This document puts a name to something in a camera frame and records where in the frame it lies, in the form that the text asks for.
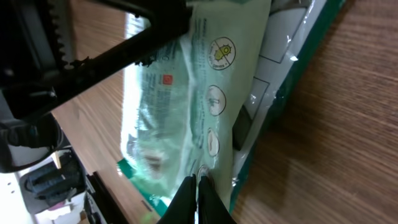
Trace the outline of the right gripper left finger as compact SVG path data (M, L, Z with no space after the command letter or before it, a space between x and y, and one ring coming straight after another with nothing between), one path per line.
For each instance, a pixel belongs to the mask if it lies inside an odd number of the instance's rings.
M197 178L195 174L184 178L166 212L157 224L194 224Z

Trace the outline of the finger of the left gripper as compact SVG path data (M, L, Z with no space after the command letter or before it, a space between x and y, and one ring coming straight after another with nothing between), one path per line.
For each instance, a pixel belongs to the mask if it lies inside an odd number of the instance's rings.
M148 65L151 55L186 33L192 9L185 1L106 1L150 26L95 58L74 59L71 78L58 88L1 91L1 119L33 120L76 97L132 63Z

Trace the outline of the green plastic packet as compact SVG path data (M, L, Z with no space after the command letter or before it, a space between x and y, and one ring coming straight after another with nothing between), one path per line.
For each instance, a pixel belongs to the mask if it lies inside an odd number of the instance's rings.
M248 175L258 135L283 109L342 6L341 1L270 1L266 31L249 96L233 125L232 210Z

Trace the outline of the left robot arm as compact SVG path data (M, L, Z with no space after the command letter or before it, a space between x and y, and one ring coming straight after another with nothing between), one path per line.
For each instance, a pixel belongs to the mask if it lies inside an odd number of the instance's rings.
M78 60L67 1L1 1L1 172L24 171L19 186L33 215L84 194L89 223L126 223L99 175L66 146L52 110L131 64L150 65L157 49L187 32L192 10L185 1L107 5L150 27Z

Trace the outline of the pale teal sachet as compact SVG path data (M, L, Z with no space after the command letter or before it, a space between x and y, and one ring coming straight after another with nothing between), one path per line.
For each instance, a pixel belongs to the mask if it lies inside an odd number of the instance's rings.
M230 204L233 125L252 87L271 2L190 6L186 34L149 66L124 71L119 164L159 215L189 175L208 175Z

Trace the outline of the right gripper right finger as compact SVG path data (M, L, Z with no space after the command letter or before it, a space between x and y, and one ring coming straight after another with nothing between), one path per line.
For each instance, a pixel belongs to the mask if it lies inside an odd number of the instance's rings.
M198 223L236 224L207 176L201 176L198 186Z

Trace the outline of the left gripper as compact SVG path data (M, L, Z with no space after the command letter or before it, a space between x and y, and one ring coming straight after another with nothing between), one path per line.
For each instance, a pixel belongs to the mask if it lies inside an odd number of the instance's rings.
M58 88L75 59L68 0L1 0L1 91Z

